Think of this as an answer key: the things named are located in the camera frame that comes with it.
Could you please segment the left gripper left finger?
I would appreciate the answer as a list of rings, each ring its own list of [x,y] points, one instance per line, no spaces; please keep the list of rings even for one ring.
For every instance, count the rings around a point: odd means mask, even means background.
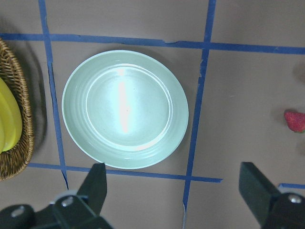
[[[106,199],[106,168],[104,163],[92,166],[77,196],[82,197],[89,208],[99,215]]]

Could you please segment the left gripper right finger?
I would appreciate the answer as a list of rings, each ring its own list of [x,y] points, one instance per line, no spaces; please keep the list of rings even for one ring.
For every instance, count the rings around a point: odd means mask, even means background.
[[[259,224],[265,224],[281,192],[252,162],[242,162],[239,192]]]

